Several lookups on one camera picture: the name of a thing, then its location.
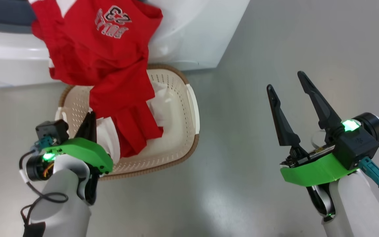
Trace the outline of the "cream perforated laundry basket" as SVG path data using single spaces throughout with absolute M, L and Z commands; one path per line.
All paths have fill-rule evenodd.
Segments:
M 55 119 L 68 123 L 69 136 L 90 112 L 97 118 L 97 143 L 110 154 L 113 169 L 102 180 L 171 168 L 195 151 L 200 117 L 193 88 L 172 66 L 148 65 L 123 70 L 119 83 L 69 85 L 59 99 Z

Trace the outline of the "white front-load washing machine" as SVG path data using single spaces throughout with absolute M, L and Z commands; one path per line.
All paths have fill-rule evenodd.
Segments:
M 177 69 L 217 67 L 250 0 L 141 0 L 162 10 L 149 63 Z M 6 87 L 54 83 L 48 50 L 31 27 L 0 25 L 0 82 Z

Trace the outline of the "red and white jersey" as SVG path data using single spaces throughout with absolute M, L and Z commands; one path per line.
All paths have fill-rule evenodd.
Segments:
M 92 87 L 89 106 L 110 118 L 120 157 L 139 154 L 161 138 L 148 101 L 155 90 L 146 71 L 149 41 L 162 10 L 139 0 L 27 0 L 36 19 L 34 36 L 49 52 L 51 78 Z

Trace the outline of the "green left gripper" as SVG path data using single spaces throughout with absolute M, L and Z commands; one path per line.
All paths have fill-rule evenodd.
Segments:
M 97 144 L 96 114 L 88 112 L 84 117 L 75 138 L 64 143 L 44 148 L 43 160 L 51 162 L 62 154 L 75 157 L 91 166 L 98 168 L 100 173 L 109 174 L 113 171 L 113 160 L 102 146 Z

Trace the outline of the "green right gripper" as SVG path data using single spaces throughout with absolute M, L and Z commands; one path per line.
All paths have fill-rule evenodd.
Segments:
M 297 76 L 304 93 L 310 96 L 319 119 L 319 127 L 325 131 L 333 131 L 340 128 L 342 126 L 341 118 L 311 82 L 306 73 L 298 71 Z M 293 129 L 287 121 L 274 87 L 269 84 L 266 90 L 279 145 L 299 147 L 300 138 L 293 132 Z M 311 187 L 336 181 L 355 171 L 358 165 L 358 156 L 354 156 L 354 166 L 348 170 L 345 165 L 338 160 L 338 157 L 341 157 L 342 154 L 340 152 L 336 155 L 333 154 L 334 148 L 334 144 L 326 144 L 318 147 L 310 153 L 310 160 L 298 166 L 281 164 L 280 173 L 284 181 L 302 187 Z

